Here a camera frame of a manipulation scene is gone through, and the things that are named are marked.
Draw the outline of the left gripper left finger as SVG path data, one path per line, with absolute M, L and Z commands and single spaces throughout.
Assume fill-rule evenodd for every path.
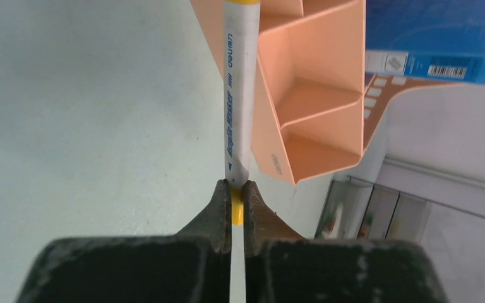
M 174 235 L 68 237 L 35 258 L 17 302 L 228 302 L 231 197 L 210 202 Z

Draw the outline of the yellow cap marker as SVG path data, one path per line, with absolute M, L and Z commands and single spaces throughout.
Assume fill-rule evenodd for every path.
M 223 1 L 225 179 L 231 199 L 229 302 L 245 302 L 244 198 L 249 180 L 260 1 Z

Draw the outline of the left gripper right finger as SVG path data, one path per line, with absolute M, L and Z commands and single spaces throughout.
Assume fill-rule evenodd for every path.
M 407 241 L 307 239 L 243 191 L 247 302 L 446 302 L 421 246 Z

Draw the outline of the blue folder front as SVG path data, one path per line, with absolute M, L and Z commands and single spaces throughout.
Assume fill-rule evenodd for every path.
M 370 0 L 368 73 L 485 85 L 485 0 Z

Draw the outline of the clear plastic drawer cabinet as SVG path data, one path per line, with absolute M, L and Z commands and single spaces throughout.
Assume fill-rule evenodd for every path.
M 315 236 L 414 242 L 451 302 L 485 302 L 485 216 L 355 177 L 332 181 Z

